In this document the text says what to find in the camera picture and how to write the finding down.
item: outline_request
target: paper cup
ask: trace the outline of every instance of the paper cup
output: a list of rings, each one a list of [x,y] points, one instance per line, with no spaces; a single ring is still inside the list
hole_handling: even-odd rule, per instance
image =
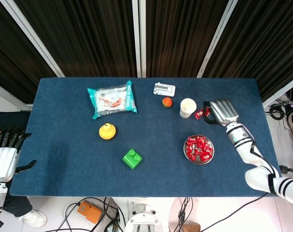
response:
[[[185,98],[181,101],[180,116],[188,118],[196,110],[196,103],[190,98]]]

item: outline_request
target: orange device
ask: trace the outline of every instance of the orange device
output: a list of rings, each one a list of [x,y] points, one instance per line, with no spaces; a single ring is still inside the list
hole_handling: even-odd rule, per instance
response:
[[[78,212],[84,216],[86,216],[86,219],[93,222],[97,223],[100,216],[101,216],[101,209],[98,208],[97,206],[93,205],[92,203],[88,201],[83,201],[78,209]]]

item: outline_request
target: green lego brick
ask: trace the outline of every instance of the green lego brick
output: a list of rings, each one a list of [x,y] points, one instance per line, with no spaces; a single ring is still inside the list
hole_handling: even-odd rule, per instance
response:
[[[133,170],[142,161],[142,157],[134,149],[130,149],[123,157],[123,161]]]

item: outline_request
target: white sneaker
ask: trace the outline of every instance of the white sneaker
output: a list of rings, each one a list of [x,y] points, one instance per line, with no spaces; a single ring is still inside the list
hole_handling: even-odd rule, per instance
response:
[[[31,227],[41,227],[46,223],[46,216],[39,210],[31,210],[27,214],[19,217],[19,221],[24,221]]]

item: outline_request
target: teal package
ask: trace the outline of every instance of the teal package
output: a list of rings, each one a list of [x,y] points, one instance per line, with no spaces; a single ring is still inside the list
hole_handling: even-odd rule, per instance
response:
[[[131,81],[127,81],[127,84],[122,86],[88,88],[90,100],[95,108],[93,119],[124,111],[137,113],[131,85]]]

